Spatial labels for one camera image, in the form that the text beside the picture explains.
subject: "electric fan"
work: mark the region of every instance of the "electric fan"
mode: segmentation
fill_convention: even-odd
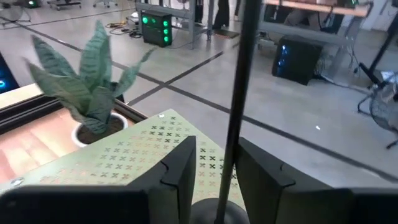
[[[24,6],[26,2],[23,0],[0,0],[0,19],[4,22],[3,26],[12,22],[30,22],[30,15],[25,11]],[[26,13],[28,20],[21,20],[22,14]]]
[[[375,89],[369,104],[373,120],[381,128],[398,134],[398,74],[394,73]],[[386,148],[395,146],[398,140]]]

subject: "white flower pot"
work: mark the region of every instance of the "white flower pot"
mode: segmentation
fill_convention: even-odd
[[[121,116],[118,113],[111,113],[112,117],[116,117],[119,118],[122,122],[123,122],[123,129],[126,129],[129,127],[129,123],[127,121],[127,119],[123,116]],[[79,124],[78,126],[76,126],[73,131],[72,131],[72,141],[79,147],[85,147],[87,146],[87,144],[82,143],[81,141],[79,141],[79,139],[77,138],[77,133],[79,132],[80,128],[82,127],[82,124]]]

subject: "plant leaf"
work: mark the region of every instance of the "plant leaf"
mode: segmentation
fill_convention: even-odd
[[[34,64],[27,63],[30,74],[47,96],[61,98],[72,104],[80,113],[85,113],[91,101],[91,95],[81,80],[73,77],[52,75]]]
[[[136,81],[136,76],[139,70],[141,69],[142,63],[146,62],[150,55],[156,48],[150,49],[138,62],[136,66],[126,69],[122,73],[122,77],[119,80],[118,86],[116,87],[115,91],[113,92],[113,96],[117,97],[122,95],[134,82]]]
[[[79,73],[89,91],[111,80],[110,37],[100,21],[96,22],[94,36],[81,53]]]
[[[34,35],[32,35],[32,41],[40,63],[46,72],[54,75],[77,77],[68,61],[48,43]]]
[[[111,110],[114,108],[114,97],[112,92],[102,86],[97,87],[93,92],[93,99],[90,102],[86,116],[108,123]]]
[[[83,116],[79,113],[79,111],[70,103],[65,100],[60,99],[61,104],[69,110],[70,116],[77,122],[86,126],[92,133],[94,134],[101,134],[106,131],[108,125],[102,121],[99,121],[94,118],[89,118]]]

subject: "green perforated panel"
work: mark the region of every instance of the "green perforated panel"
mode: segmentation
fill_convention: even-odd
[[[174,110],[63,156],[24,175],[29,184],[126,185],[149,170],[187,136],[197,137],[197,173],[193,202],[218,197],[223,150]],[[11,182],[0,186],[12,188]],[[244,208],[236,174],[229,199]]]

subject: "concrete floor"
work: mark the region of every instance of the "concrete floor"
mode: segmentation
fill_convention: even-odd
[[[0,51],[20,85],[32,83],[22,58],[39,64],[30,42],[32,34],[47,41],[77,69],[80,50],[93,34],[95,21],[119,22],[132,12],[129,3],[93,8],[92,0],[87,0],[82,9],[56,11],[46,4],[29,9],[31,23],[11,24],[0,30]],[[172,3],[181,7],[177,1]],[[232,22],[231,28],[239,30],[239,23]],[[174,47],[189,42],[185,31],[174,30],[174,37]],[[361,32],[355,46],[358,59],[370,64],[383,40],[383,33]],[[172,108],[224,147],[238,42],[239,37],[213,37],[207,42],[202,35],[195,50],[189,46],[158,49],[124,97],[148,116]],[[114,80],[151,47],[142,39],[113,35]],[[397,52],[397,47],[391,47],[379,68],[398,70],[394,60]],[[398,147],[385,150],[396,136],[357,114],[362,93],[316,80],[303,86],[273,77],[272,60],[270,54],[254,54],[242,136],[334,187],[392,186],[398,182]],[[353,79],[347,66],[345,62],[343,72],[337,74],[339,82]]]

